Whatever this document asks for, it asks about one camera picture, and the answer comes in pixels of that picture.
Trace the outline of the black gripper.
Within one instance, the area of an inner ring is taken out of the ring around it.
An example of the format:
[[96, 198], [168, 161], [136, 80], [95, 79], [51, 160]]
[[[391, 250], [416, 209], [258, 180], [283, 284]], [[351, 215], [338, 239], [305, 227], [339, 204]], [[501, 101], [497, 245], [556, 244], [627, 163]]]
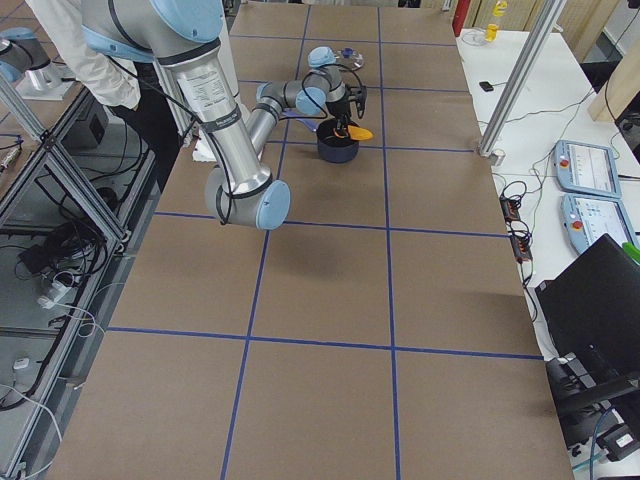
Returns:
[[335, 118], [335, 136], [349, 136], [350, 102], [348, 98], [326, 103], [329, 114]]

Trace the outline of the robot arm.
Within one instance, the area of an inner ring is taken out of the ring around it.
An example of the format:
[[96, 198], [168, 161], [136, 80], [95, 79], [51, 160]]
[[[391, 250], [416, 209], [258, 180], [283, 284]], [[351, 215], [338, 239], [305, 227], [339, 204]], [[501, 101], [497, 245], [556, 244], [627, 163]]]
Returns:
[[340, 126], [347, 125], [351, 90], [332, 50], [312, 51], [303, 80], [265, 84], [244, 120], [218, 59], [226, 28], [221, 2], [84, 1], [81, 15], [93, 50], [139, 63], [158, 62], [171, 72], [218, 161], [205, 197], [220, 222], [278, 228], [289, 212], [290, 189], [274, 179], [258, 154], [286, 109], [305, 115], [328, 110]]

